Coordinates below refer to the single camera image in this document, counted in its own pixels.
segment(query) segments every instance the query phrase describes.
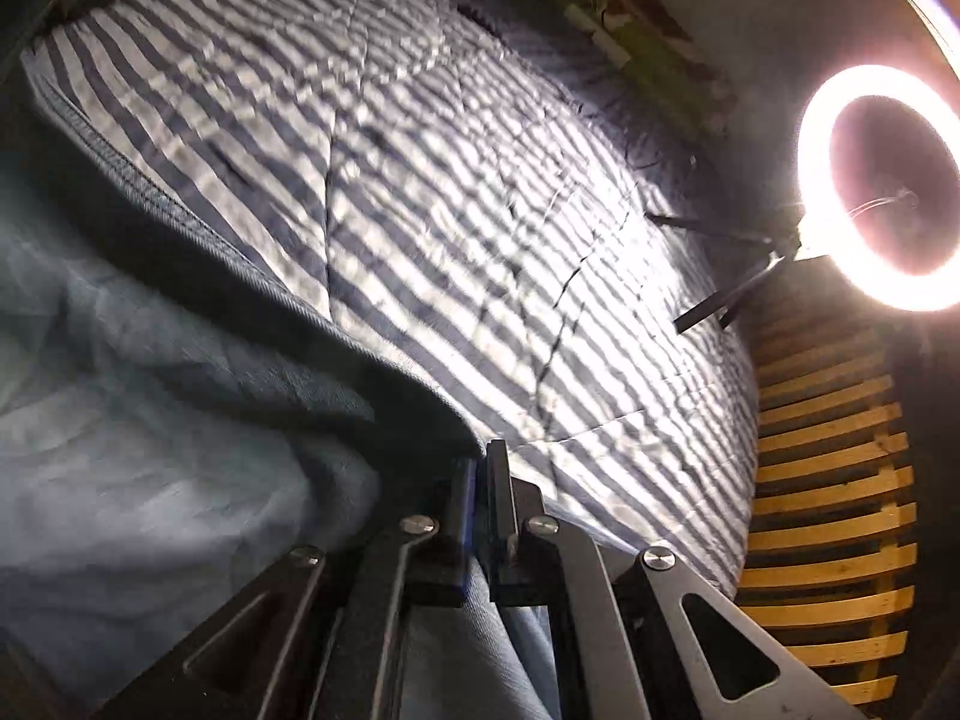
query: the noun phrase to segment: slatted bed frame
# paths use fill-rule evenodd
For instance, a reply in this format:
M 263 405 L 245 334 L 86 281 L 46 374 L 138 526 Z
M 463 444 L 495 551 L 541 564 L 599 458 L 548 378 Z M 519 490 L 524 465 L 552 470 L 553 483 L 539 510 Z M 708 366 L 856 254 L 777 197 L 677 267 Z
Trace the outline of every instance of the slatted bed frame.
M 737 603 L 875 715 L 907 644 L 913 469 L 880 317 L 828 270 L 797 266 L 757 311 L 760 466 Z

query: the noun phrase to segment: wall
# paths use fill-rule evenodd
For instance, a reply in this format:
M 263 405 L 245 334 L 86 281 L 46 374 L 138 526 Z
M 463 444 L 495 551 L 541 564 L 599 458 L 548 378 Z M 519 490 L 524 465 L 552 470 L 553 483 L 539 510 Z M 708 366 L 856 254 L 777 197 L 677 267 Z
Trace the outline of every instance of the wall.
M 795 201 L 800 116 L 836 71 L 892 64 L 956 94 L 955 76 L 905 0 L 661 1 L 733 81 L 741 105 L 714 158 L 735 194 L 765 207 Z
M 916 480 L 917 589 L 899 683 L 886 717 L 906 720 L 960 644 L 960 307 L 901 314 L 892 344 Z

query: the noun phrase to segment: wooden bed slat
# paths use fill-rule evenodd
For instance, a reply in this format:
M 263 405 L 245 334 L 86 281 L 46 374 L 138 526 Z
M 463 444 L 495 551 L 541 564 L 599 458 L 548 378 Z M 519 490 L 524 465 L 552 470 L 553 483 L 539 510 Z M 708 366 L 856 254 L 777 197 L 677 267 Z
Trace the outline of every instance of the wooden bed slat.
M 883 365 L 883 352 L 855 357 L 853 360 L 840 362 L 839 365 L 825 367 L 823 370 L 816 370 L 795 379 L 787 379 L 779 384 L 771 384 L 760 389 L 760 403 L 773 400 L 777 397 L 798 394 L 816 386 L 827 386 L 830 382 L 841 380 L 847 376 L 853 376 L 863 371 L 877 370 Z
M 773 313 L 773 315 L 768 319 L 768 322 L 760 325 L 760 331 L 758 336 L 763 341 L 769 341 L 771 338 L 776 338 L 777 336 L 797 336 L 800 335 L 797 333 L 797 330 L 803 328 L 803 330 L 809 330 L 811 325 L 813 327 L 822 327 L 824 324 L 862 324 L 867 322 L 871 318 L 869 311 L 866 311 L 860 307 L 851 309 L 847 307 L 848 311 L 843 314 L 837 314 L 837 307 L 834 305 L 830 307 L 829 305 L 804 305 L 802 302 L 798 303 L 797 300 L 791 300 L 784 305 L 779 311 Z M 832 320 L 831 322 L 824 322 L 824 310 L 827 312 L 827 316 Z
M 803 416 L 825 412 L 848 403 L 856 403 L 856 401 L 864 400 L 871 395 L 888 391 L 893 386 L 894 380 L 891 376 L 877 376 L 875 379 L 868 379 L 861 384 L 848 386 L 846 389 L 837 389 L 837 391 L 829 392 L 826 395 L 819 395 L 808 400 L 800 400 L 798 403 L 791 403 L 789 406 L 780 406 L 776 409 L 760 412 L 760 425 L 774 425 L 778 422 L 786 422 L 789 419 L 799 419 Z
M 832 687 L 837 695 L 859 706 L 890 698 L 894 694 L 894 685 L 896 685 L 896 677 L 881 677 L 878 680 L 867 680 L 865 683 L 832 685 Z
M 787 514 L 788 512 L 812 512 L 816 509 L 876 498 L 878 495 L 908 488 L 912 484 L 913 469 L 911 466 L 904 466 L 896 470 L 880 469 L 879 473 L 868 476 L 866 479 L 857 479 L 843 485 L 817 488 L 817 490 L 804 490 L 802 493 L 755 498 L 754 516 Z
M 808 644 L 787 647 L 790 654 L 810 668 L 864 664 L 904 654 L 906 631 L 882 637 L 864 638 L 858 641 L 842 641 L 837 644 Z
M 916 520 L 917 505 L 908 503 L 886 512 L 824 522 L 821 525 L 784 528 L 779 531 L 754 531 L 747 538 L 747 548 L 750 552 L 775 552 L 781 549 L 862 541 L 865 538 L 878 538 Z
M 837 341 L 839 338 L 851 336 L 867 325 L 867 317 L 852 316 L 843 320 L 839 326 L 829 322 L 819 322 L 813 326 L 805 326 L 800 332 L 770 333 L 762 330 L 755 341 L 755 351 L 752 353 L 759 365 L 773 362 L 781 357 L 802 352 L 814 346 Z
M 822 628 L 829 625 L 862 622 L 906 611 L 913 605 L 913 587 L 890 592 L 827 601 L 822 604 L 770 605 L 740 607 L 752 621 L 764 628 Z
M 798 479 L 802 476 L 846 469 L 846 467 L 868 463 L 896 452 L 904 452 L 908 447 L 906 433 L 896 433 L 884 439 L 861 443 L 859 446 L 829 452 L 826 455 L 774 464 L 774 466 L 762 466 L 757 469 L 757 483 L 762 485 L 767 482 L 781 482 L 786 479 Z
M 917 546 L 906 544 L 887 552 L 873 552 L 843 560 L 815 562 L 807 565 L 781 565 L 775 568 L 745 568 L 740 575 L 740 589 L 799 589 L 827 587 L 849 581 L 867 581 L 917 562 Z
M 792 370 L 800 367 L 813 367 L 818 362 L 852 356 L 856 351 L 873 346 L 877 343 L 877 333 L 872 330 L 865 330 L 857 333 L 851 338 L 844 338 L 843 341 L 834 341 L 834 343 L 825 343 L 822 346 L 814 346 L 797 354 L 791 354 L 776 362 L 768 362 L 767 365 L 761 365 L 757 369 L 757 379 L 760 381 L 769 381 L 776 376 L 789 374 Z
M 886 406 L 876 406 L 867 409 L 865 412 L 855 413 L 854 415 L 844 416 L 840 419 L 834 419 L 813 427 L 791 430 L 789 433 L 780 433 L 776 436 L 767 436 L 757 441 L 757 450 L 760 454 L 766 452 L 775 452 L 779 449 L 789 449 L 794 446 L 802 446 L 806 443 L 822 442 L 822 440 L 835 439 L 837 436 L 843 436 L 848 433 L 856 433 L 858 430 L 865 430 L 875 425 L 885 422 L 892 422 L 901 416 L 901 407 L 899 403 L 890 403 Z

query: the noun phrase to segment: mattress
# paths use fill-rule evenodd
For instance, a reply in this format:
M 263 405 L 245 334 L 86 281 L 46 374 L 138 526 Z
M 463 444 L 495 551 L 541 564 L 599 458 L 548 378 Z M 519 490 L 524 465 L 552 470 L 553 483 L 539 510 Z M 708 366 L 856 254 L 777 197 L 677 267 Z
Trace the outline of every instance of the mattress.
M 676 335 L 714 271 L 643 215 L 697 213 L 716 184 L 559 13 L 116 0 L 24 66 L 144 191 L 505 439 L 551 511 L 733 593 L 754 377 L 736 329 Z

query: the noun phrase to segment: triangular cutout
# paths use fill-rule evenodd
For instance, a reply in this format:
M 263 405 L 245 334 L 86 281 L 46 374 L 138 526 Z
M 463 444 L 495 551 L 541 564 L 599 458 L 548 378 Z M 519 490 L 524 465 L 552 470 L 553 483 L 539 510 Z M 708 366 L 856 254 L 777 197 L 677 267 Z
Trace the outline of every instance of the triangular cutout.
M 736 701 L 779 677 L 779 667 L 774 661 L 704 598 L 688 593 L 682 603 L 713 680 L 725 699 Z

